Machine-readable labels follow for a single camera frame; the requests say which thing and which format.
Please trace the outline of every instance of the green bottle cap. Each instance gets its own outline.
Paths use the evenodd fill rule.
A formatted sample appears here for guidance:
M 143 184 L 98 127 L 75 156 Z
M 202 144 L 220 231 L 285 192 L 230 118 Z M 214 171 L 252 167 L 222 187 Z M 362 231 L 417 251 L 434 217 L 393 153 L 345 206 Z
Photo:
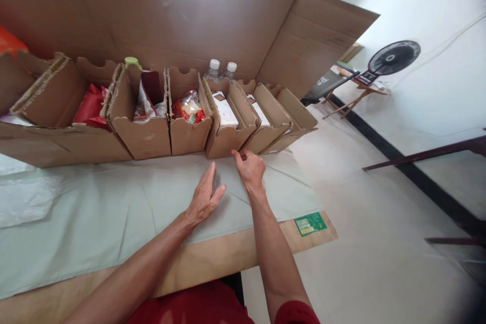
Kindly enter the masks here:
M 138 59 L 135 57 L 125 57 L 125 65 L 128 66 L 129 64 L 134 64 L 138 68 L 142 69 L 142 66 L 140 66 L 140 63 L 138 63 Z

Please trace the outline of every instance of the white bottle cap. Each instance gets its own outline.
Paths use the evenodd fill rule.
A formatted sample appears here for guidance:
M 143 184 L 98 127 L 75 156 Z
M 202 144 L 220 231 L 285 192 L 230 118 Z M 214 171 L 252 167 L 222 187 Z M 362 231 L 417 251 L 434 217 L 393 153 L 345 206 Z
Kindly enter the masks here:
M 219 69 L 219 61 L 212 59 L 211 62 L 209 63 L 209 67 L 212 69 Z
M 228 63 L 228 71 L 230 71 L 230 72 L 235 72 L 235 71 L 236 71 L 236 63 L 234 63 L 234 62 L 229 62 L 229 63 Z

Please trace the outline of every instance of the hand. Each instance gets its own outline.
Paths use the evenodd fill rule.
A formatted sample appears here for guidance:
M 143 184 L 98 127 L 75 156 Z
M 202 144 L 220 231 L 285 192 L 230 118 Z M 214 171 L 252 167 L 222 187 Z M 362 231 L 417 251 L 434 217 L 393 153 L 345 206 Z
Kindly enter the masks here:
M 209 218 L 213 211 L 218 207 L 219 201 L 226 191 L 226 185 L 221 185 L 213 194 L 213 179 L 216 164 L 211 162 L 209 168 L 201 176 L 199 185 L 194 191 L 192 202 L 186 210 L 186 216 L 192 224 L 197 225 Z
M 262 188 L 262 178 L 265 172 L 265 162 L 263 159 L 247 149 L 241 152 L 232 149 L 231 154 L 236 161 L 236 167 L 238 168 L 239 176 L 245 188 L 247 190 Z

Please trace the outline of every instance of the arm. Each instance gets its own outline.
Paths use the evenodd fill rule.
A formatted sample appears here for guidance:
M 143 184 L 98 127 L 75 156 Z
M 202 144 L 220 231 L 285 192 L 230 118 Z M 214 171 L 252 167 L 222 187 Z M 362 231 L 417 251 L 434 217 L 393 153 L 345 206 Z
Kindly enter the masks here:
M 212 195 L 214 171 L 212 162 L 189 208 L 98 286 L 66 323 L 115 324 L 128 320 L 153 291 L 185 238 L 218 206 L 226 186 L 221 185 Z
M 248 150 L 231 153 L 252 205 L 258 263 L 268 314 L 274 323 L 278 309 L 288 301 L 298 300 L 312 306 L 289 244 L 268 204 L 262 185 L 265 172 L 263 159 Z

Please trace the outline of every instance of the red shirt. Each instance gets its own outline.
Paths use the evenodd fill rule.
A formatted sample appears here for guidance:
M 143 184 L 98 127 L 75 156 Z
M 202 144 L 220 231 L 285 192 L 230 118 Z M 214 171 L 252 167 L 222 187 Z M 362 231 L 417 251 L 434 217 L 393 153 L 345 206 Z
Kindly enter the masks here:
M 254 324 L 234 291 L 219 280 L 158 299 L 148 300 L 133 314 L 129 324 L 217 323 Z M 319 324 L 314 311 L 303 302 L 282 305 L 275 324 Z

